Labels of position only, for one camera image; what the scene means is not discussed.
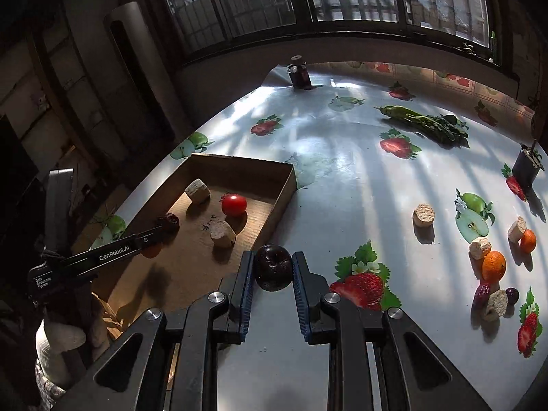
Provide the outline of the dark red date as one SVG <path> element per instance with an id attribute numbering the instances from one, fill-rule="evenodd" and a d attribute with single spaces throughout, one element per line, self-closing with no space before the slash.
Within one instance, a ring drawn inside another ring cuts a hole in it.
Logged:
<path id="1" fill-rule="evenodd" d="M 166 237 L 175 235 L 180 228 L 179 218 L 173 213 L 166 213 L 164 216 L 158 217 L 156 225 L 163 230 Z"/>

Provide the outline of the dark purple plum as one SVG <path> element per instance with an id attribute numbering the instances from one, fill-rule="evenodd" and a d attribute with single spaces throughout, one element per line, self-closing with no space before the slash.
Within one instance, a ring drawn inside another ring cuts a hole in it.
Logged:
<path id="1" fill-rule="evenodd" d="M 253 257 L 253 275 L 257 285 L 265 291 L 286 288 L 294 277 L 291 255 L 282 246 L 262 246 Z"/>

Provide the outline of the red tomato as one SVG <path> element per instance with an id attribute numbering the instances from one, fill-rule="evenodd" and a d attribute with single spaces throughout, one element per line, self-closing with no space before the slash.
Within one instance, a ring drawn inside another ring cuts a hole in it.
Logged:
<path id="1" fill-rule="evenodd" d="M 241 216 L 247 210 L 247 200 L 242 195 L 227 193 L 221 199 L 221 210 L 226 216 Z"/>

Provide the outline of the lotus root piece in tray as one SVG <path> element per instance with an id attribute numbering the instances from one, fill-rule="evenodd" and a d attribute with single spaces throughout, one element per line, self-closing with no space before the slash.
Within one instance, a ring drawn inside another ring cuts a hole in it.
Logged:
<path id="1" fill-rule="evenodd" d="M 227 249 L 234 246 L 236 234 L 227 222 L 218 221 L 211 225 L 210 238 L 214 247 Z"/>

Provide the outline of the brown cardboard tray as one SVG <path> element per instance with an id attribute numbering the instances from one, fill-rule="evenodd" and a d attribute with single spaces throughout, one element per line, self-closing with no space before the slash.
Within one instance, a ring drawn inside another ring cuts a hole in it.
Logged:
<path id="1" fill-rule="evenodd" d="M 200 204 L 185 194 L 197 178 L 211 194 Z M 179 218 L 178 233 L 163 244 L 157 257 L 137 254 L 112 263 L 101 268 L 93 281 L 92 291 L 107 310 L 109 330 L 120 335 L 151 307 L 172 312 L 216 289 L 222 278 L 238 270 L 244 251 L 269 242 L 295 190 L 295 168 L 290 163 L 192 155 L 156 190 L 125 231 L 132 235 L 148 230 L 170 212 Z M 227 193 L 245 197 L 243 215 L 224 215 L 221 199 Z M 233 247 L 214 247 L 210 228 L 218 221 L 234 230 Z"/>

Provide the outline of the fruit print tablecloth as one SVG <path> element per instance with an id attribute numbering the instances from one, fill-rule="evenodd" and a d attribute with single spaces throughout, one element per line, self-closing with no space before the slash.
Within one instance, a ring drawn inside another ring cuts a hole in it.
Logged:
<path id="1" fill-rule="evenodd" d="M 524 199 L 502 168 L 531 139 L 533 111 L 508 95 L 458 76 L 374 63 L 316 65 L 313 88 L 296 90 L 281 68 L 215 114 L 141 182 L 103 225 L 118 238 L 137 210 L 192 153 L 290 163 L 297 190 L 274 233 L 311 267 L 336 279 L 337 263 L 386 275 L 401 303 L 494 410 L 547 406 L 547 174 Z M 453 114 L 468 126 L 461 145 L 442 145 L 376 107 Z M 461 197 L 487 207 L 488 239 L 506 259 L 504 288 L 520 297 L 488 322 L 472 309 L 480 269 L 469 257 Z M 420 203 L 436 213 L 414 225 Z M 537 238 L 531 254 L 507 238 L 522 216 Z"/>

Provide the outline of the red date on table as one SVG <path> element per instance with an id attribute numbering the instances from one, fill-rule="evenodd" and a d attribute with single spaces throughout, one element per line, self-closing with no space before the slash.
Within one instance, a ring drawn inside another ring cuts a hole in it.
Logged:
<path id="1" fill-rule="evenodd" d="M 488 304 L 489 296 L 490 285 L 488 283 L 480 283 L 475 290 L 472 308 L 476 311 L 485 308 Z"/>

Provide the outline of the large orange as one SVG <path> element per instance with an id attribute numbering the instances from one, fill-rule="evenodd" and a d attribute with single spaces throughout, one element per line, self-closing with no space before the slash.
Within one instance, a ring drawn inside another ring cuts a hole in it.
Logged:
<path id="1" fill-rule="evenodd" d="M 482 279 L 489 284 L 499 282 L 506 272 L 506 260 L 497 250 L 490 251 L 483 259 L 481 266 Z"/>

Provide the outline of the white standing air conditioner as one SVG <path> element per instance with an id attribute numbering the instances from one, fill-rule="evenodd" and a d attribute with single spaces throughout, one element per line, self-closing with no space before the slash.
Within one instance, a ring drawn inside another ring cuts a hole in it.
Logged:
<path id="1" fill-rule="evenodd" d="M 139 3 L 119 5 L 104 23 L 140 105 L 168 125 L 177 142 L 184 139 L 191 126 Z"/>

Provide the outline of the lotus root piece near dates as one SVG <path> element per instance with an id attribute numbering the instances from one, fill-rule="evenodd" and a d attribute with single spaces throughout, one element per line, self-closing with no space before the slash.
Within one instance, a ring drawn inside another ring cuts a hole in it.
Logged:
<path id="1" fill-rule="evenodd" d="M 488 297 L 487 305 L 482 314 L 482 319 L 493 322 L 500 319 L 507 310 L 508 297 L 504 290 L 499 289 Z"/>

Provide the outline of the dark glass jar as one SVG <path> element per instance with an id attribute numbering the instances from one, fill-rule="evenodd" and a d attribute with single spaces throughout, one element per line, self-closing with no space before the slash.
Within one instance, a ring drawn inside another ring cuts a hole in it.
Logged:
<path id="1" fill-rule="evenodd" d="M 290 58 L 287 72 L 294 88 L 304 90 L 312 88 L 307 64 L 301 55 L 294 55 Z"/>

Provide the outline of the green leafy vegetable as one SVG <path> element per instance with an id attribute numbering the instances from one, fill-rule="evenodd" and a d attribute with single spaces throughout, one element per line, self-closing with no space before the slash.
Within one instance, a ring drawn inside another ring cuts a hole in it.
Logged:
<path id="1" fill-rule="evenodd" d="M 376 107 L 389 119 L 404 123 L 442 145 L 461 145 L 468 139 L 468 126 L 453 114 L 422 114 L 398 105 Z"/>

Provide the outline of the small orange by root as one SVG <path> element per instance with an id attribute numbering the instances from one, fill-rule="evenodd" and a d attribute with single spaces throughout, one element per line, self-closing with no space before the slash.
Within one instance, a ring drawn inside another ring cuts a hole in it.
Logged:
<path id="1" fill-rule="evenodd" d="M 531 229 L 526 229 L 520 241 L 520 250 L 525 254 L 531 254 L 537 246 L 537 238 Z"/>

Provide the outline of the barred window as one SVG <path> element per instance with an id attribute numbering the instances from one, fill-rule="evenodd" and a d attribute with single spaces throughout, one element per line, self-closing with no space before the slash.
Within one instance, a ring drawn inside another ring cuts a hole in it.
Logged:
<path id="1" fill-rule="evenodd" d="M 505 30 L 496 0 L 148 0 L 165 36 L 192 56 L 321 34 L 393 36 L 489 60 L 495 31 L 497 65 Z"/>

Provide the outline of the green bottle on sill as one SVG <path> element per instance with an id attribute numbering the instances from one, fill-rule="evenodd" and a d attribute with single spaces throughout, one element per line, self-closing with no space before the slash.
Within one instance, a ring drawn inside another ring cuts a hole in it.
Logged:
<path id="1" fill-rule="evenodd" d="M 497 37 L 496 37 L 495 31 L 492 31 L 490 33 L 489 53 L 490 53 L 489 60 L 491 62 L 495 62 L 498 58 L 498 42 L 497 42 Z"/>

